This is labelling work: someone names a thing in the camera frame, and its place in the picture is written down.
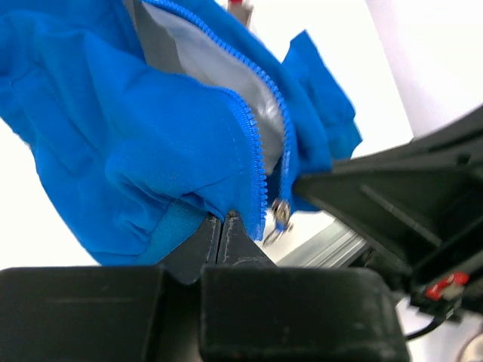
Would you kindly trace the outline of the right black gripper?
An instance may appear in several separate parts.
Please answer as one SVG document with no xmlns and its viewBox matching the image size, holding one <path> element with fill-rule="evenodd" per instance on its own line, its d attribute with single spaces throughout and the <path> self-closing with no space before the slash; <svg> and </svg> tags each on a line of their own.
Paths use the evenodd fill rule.
<svg viewBox="0 0 483 362">
<path fill-rule="evenodd" d="M 420 284 L 409 297 L 419 312 L 453 322 L 482 316 L 480 109 L 404 146 L 302 176 L 294 192 Z"/>
</svg>

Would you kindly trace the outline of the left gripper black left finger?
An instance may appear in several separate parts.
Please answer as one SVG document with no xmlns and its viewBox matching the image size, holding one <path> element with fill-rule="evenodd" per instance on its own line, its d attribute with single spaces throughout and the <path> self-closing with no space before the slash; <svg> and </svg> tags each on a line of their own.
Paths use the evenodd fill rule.
<svg viewBox="0 0 483 362">
<path fill-rule="evenodd" d="M 199 288 L 221 223 L 209 216 L 155 266 L 1 273 L 3 361 L 198 361 Z"/>
</svg>

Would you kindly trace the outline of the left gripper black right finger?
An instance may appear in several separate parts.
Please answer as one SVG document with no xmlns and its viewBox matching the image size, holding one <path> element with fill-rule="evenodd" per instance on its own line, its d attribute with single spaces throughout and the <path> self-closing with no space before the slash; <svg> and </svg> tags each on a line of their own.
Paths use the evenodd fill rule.
<svg viewBox="0 0 483 362">
<path fill-rule="evenodd" d="M 377 273 L 275 266 L 235 213 L 201 276 L 199 349 L 205 361 L 409 360 Z"/>
</svg>

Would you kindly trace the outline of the blue white red jacket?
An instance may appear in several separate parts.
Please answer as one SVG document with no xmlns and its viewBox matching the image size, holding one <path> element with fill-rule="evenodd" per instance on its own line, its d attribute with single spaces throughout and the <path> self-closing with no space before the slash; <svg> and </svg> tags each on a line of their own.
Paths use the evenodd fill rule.
<svg viewBox="0 0 483 362">
<path fill-rule="evenodd" d="M 306 32 L 277 60 L 213 1 L 3 1 L 1 117 L 102 265 L 153 265 L 213 215 L 266 209 L 361 143 Z"/>
</svg>

